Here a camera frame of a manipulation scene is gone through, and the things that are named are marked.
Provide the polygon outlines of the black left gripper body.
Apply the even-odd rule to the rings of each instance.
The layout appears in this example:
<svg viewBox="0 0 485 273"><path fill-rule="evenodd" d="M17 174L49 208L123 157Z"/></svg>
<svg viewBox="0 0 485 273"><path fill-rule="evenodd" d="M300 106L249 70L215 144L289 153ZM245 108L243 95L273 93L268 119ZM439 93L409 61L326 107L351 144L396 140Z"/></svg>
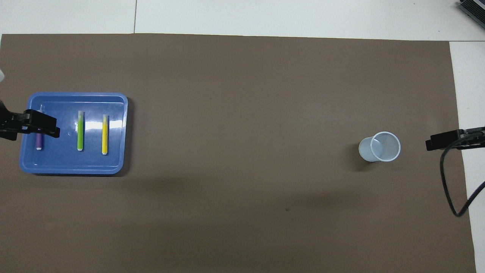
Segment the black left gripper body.
<svg viewBox="0 0 485 273"><path fill-rule="evenodd" d="M15 113L9 111L3 101L0 101L0 137L16 141L18 133L23 133L23 120L25 112Z"/></svg>

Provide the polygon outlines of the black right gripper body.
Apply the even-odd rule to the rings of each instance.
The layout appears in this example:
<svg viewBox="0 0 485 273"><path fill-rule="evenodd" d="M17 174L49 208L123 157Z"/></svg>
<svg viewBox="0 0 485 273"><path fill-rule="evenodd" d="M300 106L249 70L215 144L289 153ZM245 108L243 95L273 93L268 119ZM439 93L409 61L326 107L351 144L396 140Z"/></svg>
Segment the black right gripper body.
<svg viewBox="0 0 485 273"><path fill-rule="evenodd" d="M463 149L477 149L485 147L485 128L476 127L463 130L463 137L466 141L463 144Z"/></svg>

